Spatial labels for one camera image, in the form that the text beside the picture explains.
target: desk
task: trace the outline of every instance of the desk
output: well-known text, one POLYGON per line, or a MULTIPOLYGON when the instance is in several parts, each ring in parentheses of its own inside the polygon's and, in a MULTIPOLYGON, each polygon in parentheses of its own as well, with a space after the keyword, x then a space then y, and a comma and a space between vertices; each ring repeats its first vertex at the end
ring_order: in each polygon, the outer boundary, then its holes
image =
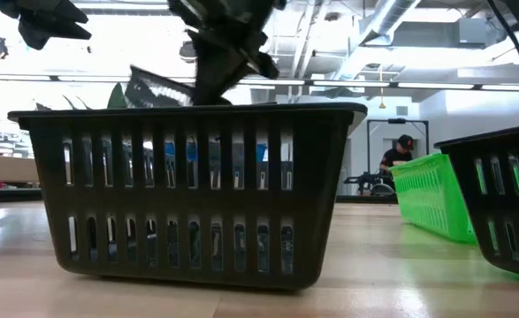
POLYGON ((294 294, 64 272, 40 202, 0 204, 0 318, 519 317, 519 276, 476 246, 405 224, 396 206, 338 204, 317 284, 294 294))

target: fluorescent light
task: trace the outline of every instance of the fluorescent light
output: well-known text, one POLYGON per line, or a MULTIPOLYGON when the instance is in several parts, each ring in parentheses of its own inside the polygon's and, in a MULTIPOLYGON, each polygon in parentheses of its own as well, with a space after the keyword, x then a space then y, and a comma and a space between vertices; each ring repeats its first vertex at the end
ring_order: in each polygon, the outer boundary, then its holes
POLYGON ((155 4, 74 4, 79 9, 84 10, 169 10, 168 4, 163 2, 155 4))
POLYGON ((400 88, 472 89, 472 84, 399 83, 400 88))
POLYGON ((519 85, 483 85, 483 90, 492 91, 516 91, 519 92, 519 85))
POLYGON ((76 82, 127 82, 127 76, 59 76, 61 81, 76 81, 76 82))
POLYGON ((236 87, 247 89, 275 89, 273 85, 237 85, 236 87))
POLYGON ((344 80, 315 80, 314 86, 324 87, 388 87, 389 83, 344 80))
POLYGON ((304 85, 305 81, 300 79, 242 79, 238 84, 248 85, 304 85))
POLYGON ((49 76, 42 75, 0 75, 0 80, 50 80, 49 76))

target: plastic basket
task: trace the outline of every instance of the plastic basket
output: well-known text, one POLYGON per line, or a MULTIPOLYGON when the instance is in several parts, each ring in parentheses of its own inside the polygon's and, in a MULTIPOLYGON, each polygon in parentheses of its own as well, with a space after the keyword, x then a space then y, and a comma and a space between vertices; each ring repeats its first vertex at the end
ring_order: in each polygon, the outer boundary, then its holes
POLYGON ((519 127, 436 147, 450 156, 483 256, 519 274, 519 127))
POLYGON ((366 111, 359 104, 326 103, 9 116, 30 132, 64 269, 301 289, 320 274, 348 127, 366 111), (292 182, 283 186, 288 174, 281 173, 281 132, 289 131, 292 182), (219 132, 219 186, 211 182, 210 132, 219 132), (269 148, 263 189, 256 175, 260 136, 269 148), (186 156, 187 140, 193 138, 196 163, 186 156), (124 140, 125 146, 116 147, 124 140), (144 157, 147 140, 150 160, 144 157), (170 140, 174 164, 165 153, 170 140), (237 143, 244 149, 241 170, 233 165, 237 143), (311 155, 312 149, 324 155, 311 155))
POLYGON ((455 241, 477 241, 447 155, 427 155, 391 171, 407 222, 455 241))

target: ceiling light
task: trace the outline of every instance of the ceiling light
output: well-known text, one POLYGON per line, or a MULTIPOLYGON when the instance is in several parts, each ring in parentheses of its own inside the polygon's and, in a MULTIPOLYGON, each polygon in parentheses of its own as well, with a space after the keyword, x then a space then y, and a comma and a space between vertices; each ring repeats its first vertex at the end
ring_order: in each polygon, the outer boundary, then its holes
POLYGON ((388 87, 389 83, 344 80, 315 80, 314 86, 325 87, 388 87))
POLYGON ((519 92, 519 85, 483 85, 483 90, 492 91, 516 91, 519 92))
POLYGON ((34 81, 41 80, 47 81, 50 80, 49 76, 42 75, 1 75, 0 80, 25 80, 25 81, 34 81))
POLYGON ((60 81, 76 81, 76 82, 127 82, 128 76, 59 76, 60 81))
POLYGON ((472 89, 472 84, 399 83, 400 88, 472 89))
POLYGON ((247 85, 304 85, 305 81, 300 79, 242 79, 239 84, 247 85))

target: ceiling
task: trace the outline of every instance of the ceiling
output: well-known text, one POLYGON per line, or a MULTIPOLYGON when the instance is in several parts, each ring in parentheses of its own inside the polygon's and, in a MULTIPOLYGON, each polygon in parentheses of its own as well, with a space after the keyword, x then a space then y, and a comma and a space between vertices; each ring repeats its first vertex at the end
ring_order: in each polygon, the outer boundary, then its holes
MULTIPOLYGON (((54 39, 43 51, 27 48, 17 33, 17 21, 0 13, 0 37, 6 38, 10 50, 8 58, 0 60, 0 73, 127 75, 128 66, 136 64, 164 76, 194 76, 194 64, 179 57, 180 46, 188 40, 184 24, 168 12, 166 3, 75 3, 89 13, 85 28, 93 34, 92 39, 54 39)), ((481 19, 485 32, 497 35, 500 25, 492 19, 483 0, 423 0, 404 16, 404 22, 394 32, 392 47, 352 48, 351 42, 360 32, 359 21, 370 17, 376 3, 289 1, 286 10, 276 11, 265 27, 270 40, 263 50, 275 59, 283 78, 331 78, 351 54, 353 62, 349 63, 355 69, 348 74, 351 80, 519 83, 519 60, 508 40, 490 43, 487 48, 456 47, 451 42, 440 43, 443 47, 439 47, 424 40, 438 38, 462 18, 481 19), (328 13, 333 13, 332 21, 325 19, 328 13)), ((270 95, 264 94, 264 98, 274 100, 274 95, 286 92, 285 88, 277 88, 270 95)), ((365 88, 355 96, 373 98, 380 94, 379 88, 365 88)), ((384 94, 411 96, 420 102, 433 91, 389 89, 384 94)))

